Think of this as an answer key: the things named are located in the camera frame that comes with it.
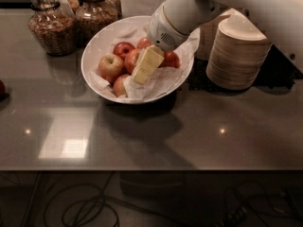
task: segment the robotic arm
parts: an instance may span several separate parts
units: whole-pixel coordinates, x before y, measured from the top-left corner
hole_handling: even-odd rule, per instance
[[[303,0],[167,0],[152,15],[148,38],[163,50],[174,50],[227,8],[243,13],[303,72]]]

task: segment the countertop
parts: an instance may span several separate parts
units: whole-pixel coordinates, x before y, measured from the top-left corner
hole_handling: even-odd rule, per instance
[[[303,169],[303,82],[240,93],[180,89],[112,103],[80,70],[83,48],[50,57],[29,9],[0,9],[0,170]]]

